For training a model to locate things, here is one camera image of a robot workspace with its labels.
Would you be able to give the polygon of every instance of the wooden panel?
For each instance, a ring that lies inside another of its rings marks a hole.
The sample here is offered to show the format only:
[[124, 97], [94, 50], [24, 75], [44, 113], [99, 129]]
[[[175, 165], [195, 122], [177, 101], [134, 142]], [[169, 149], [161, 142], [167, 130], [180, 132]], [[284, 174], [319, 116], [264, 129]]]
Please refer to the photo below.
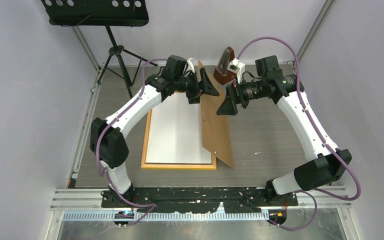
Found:
[[202, 146], [214, 153], [215, 156], [227, 164], [229, 167], [234, 167], [231, 135], [229, 129], [229, 119], [227, 116], [217, 116], [216, 111], [225, 99], [225, 91], [219, 87], [219, 84], [214, 79], [210, 71], [205, 70], [212, 85], [220, 93], [220, 96], [202, 95], [201, 102], [201, 117], [202, 117]]

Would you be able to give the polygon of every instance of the black mounting plate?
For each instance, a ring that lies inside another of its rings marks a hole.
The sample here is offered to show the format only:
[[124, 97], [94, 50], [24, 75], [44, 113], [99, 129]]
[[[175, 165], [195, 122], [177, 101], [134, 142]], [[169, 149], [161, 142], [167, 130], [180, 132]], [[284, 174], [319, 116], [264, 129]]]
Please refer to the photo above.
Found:
[[[134, 197], [128, 198], [141, 205], [155, 203], [155, 213], [213, 213], [220, 202], [223, 202], [226, 213], [255, 213], [261, 211], [259, 207], [283, 207], [286, 200], [289, 206], [298, 206], [297, 198], [292, 194], [268, 203], [264, 189], [260, 187], [134, 187], [132, 190]], [[112, 189], [101, 195], [102, 208], [127, 207]], [[146, 211], [146, 208], [138, 209], [138, 212]]]
[[145, 0], [41, 1], [52, 25], [142, 27], [150, 21]]

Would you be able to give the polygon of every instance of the black music stand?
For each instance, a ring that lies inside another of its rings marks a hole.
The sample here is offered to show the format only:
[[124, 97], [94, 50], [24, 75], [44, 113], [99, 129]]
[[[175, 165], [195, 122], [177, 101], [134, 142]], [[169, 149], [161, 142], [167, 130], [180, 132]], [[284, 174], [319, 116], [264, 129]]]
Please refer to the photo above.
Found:
[[[142, 27], [149, 22], [148, 11], [145, 0], [41, 0], [49, 15], [49, 23], [63, 27], [75, 26], [105, 26], [112, 47], [109, 49], [109, 56], [101, 69], [98, 84], [101, 84], [102, 77], [108, 69], [120, 78], [124, 79], [130, 98], [133, 97], [130, 87], [133, 86], [138, 75], [142, 61], [147, 59], [128, 51], [122, 45], [117, 45], [110, 26]], [[127, 72], [126, 65], [121, 53], [125, 52], [139, 59], [133, 81]], [[108, 68], [113, 56], [116, 56], [120, 64], [121, 73]]]

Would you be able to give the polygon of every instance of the wooden frame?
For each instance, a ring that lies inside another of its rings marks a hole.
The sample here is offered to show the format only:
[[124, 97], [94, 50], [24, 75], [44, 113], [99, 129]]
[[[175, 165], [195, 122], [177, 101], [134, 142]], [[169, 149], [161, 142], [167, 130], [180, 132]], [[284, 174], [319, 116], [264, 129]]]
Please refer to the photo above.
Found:
[[148, 151], [148, 139], [150, 135], [152, 110], [146, 116], [145, 136], [143, 138], [141, 169], [185, 169], [185, 170], [215, 170], [217, 168], [217, 158], [211, 153], [211, 164], [166, 164], [166, 163], [146, 163]]

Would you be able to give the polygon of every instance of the metal bar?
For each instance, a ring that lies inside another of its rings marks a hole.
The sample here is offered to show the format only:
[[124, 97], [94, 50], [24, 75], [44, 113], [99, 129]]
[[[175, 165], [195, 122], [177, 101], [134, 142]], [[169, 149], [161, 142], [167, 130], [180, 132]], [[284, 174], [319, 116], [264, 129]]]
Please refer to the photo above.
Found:
[[323, 21], [325, 20], [326, 16], [328, 15], [329, 11], [332, 8], [332, 5], [336, 2], [336, 0], [326, 0], [323, 4], [323, 7], [321, 7], [320, 12], [318, 13], [310, 32], [305, 37], [304, 43], [302, 44], [301, 48], [298, 51], [298, 60], [301, 60], [303, 58], [304, 53], [306, 52], [307, 48], [311, 44], [313, 38], [317, 34], [317, 32], [320, 29], [320, 26], [322, 25]]
[[83, 126], [82, 126], [82, 130], [80, 133], [80, 137], [78, 139], [77, 149], [76, 149], [76, 152], [74, 154], [74, 161], [73, 161], [71, 176], [69, 179], [73, 178], [73, 175], [78, 174], [80, 164], [82, 163], [83, 154], [85, 152], [86, 141], [88, 138], [89, 130], [91, 128], [90, 123], [91, 123], [92, 117], [94, 115], [95, 107], [96, 107], [97, 101], [98, 101], [99, 91], [101, 89], [101, 85], [98, 84], [98, 79], [102, 75], [103, 75], [102, 72], [100, 73], [100, 75], [99, 74], [96, 75], [94, 87], [91, 89], [92, 93], [91, 93], [90, 98], [89, 98], [89, 105], [87, 107], [86, 115], [84, 116]]
[[[325, 186], [321, 187], [327, 191], [330, 191], [334, 194], [340, 196], [347, 196], [346, 190], [343, 186]], [[102, 210], [101, 201], [102, 196], [101, 192], [108, 190], [107, 188], [74, 188], [74, 189], [57, 189], [53, 201], [51, 203], [51, 210]], [[310, 191], [314, 198], [317, 200], [318, 208], [351, 208], [349, 201], [343, 201], [324, 193], [312, 190]], [[296, 194], [298, 200], [298, 206], [288, 206], [291, 209], [307, 209], [314, 208], [313, 199], [309, 196], [298, 193]], [[267, 210], [279, 210], [282, 209], [282, 206], [265, 206], [261, 209]], [[113, 210], [125, 210], [129, 209], [128, 207], [121, 208], [111, 208]]]
[[[113, 222], [129, 222], [136, 221], [145, 213], [134, 212], [134, 218], [117, 219], [118, 210], [73, 210], [65, 211], [62, 221], [64, 222], [96, 222], [96, 221], [113, 221]], [[217, 209], [212, 213], [149, 213], [141, 219], [142, 222], [186, 222], [186, 221], [261, 221], [269, 219], [269, 211], [262, 209], [261, 212], [244, 212], [244, 213], [225, 213], [224, 209]]]
[[64, 211], [54, 211], [47, 229], [46, 240], [57, 240], [63, 222]]
[[109, 39], [111, 40], [112, 46], [117, 47], [116, 39], [114, 38], [113, 32], [111, 31], [110, 26], [105, 26], [106, 32], [108, 33]]
[[[128, 51], [128, 50], [126, 50], [126, 49], [123, 49], [123, 52], [126, 52], [127, 54], [130, 54], [130, 55], [132, 55], [133, 57], [136, 57], [136, 58], [138, 58], [138, 59], [140, 59], [140, 60], [142, 60], [142, 61], [144, 61], [144, 62], [148, 62], [147, 59], [145, 59], [145, 58], [143, 58], [143, 57], [141, 57], [141, 56], [139, 56], [139, 55], [137, 55], [137, 54], [134, 54], [133, 52]], [[158, 64], [156, 64], [156, 63], [150, 62], [149, 64], [154, 65], [155, 67], [158, 67]]]
[[110, 71], [110, 72], [112, 72], [113, 74], [119, 76], [120, 78], [125, 79], [122, 75], [116, 73], [114, 70], [111, 70], [111, 68], [107, 68], [107, 69], [108, 69], [108, 71]]
[[123, 61], [123, 58], [120, 54], [118, 54], [116, 56], [118, 59], [118, 63], [120, 64], [121, 73], [123, 73], [123, 76], [124, 76], [124, 82], [126, 83], [128, 95], [130, 96], [130, 98], [133, 98], [132, 90], [130, 89], [130, 85], [132, 84], [132, 81], [130, 81], [129, 73], [127, 72], [125, 62]]
[[135, 84], [136, 76], [138, 75], [139, 68], [141, 67], [141, 63], [142, 63], [142, 59], [139, 60], [139, 64], [137, 65], [136, 72], [134, 73], [134, 77], [133, 77], [133, 81], [131, 82], [131, 86], [133, 86], [133, 84]]
[[99, 79], [98, 79], [98, 82], [97, 82], [99, 85], [101, 84], [102, 77], [104, 76], [105, 70], [107, 70], [108, 64], [110, 63], [110, 60], [111, 60], [112, 57], [113, 57], [113, 55], [109, 55], [108, 56], [108, 58], [106, 59], [106, 63], [105, 63], [105, 65], [102, 68], [102, 71], [100, 71], [100, 76], [99, 76]]
[[353, 209], [338, 208], [339, 219], [342, 224], [343, 231], [345, 232], [346, 239], [361, 239], [350, 213], [352, 210]]
[[72, 29], [73, 29], [75, 36], [79, 40], [81, 46], [83, 47], [84, 51], [86, 52], [87, 57], [91, 61], [93, 67], [95, 68], [95, 70], [99, 70], [100, 66], [99, 66], [99, 63], [97, 61], [97, 58], [95, 57], [94, 53], [92, 52], [91, 47], [89, 46], [88, 42], [86, 41], [85, 36], [83, 35], [82, 31], [80, 30], [80, 28], [78, 26], [73, 26]]

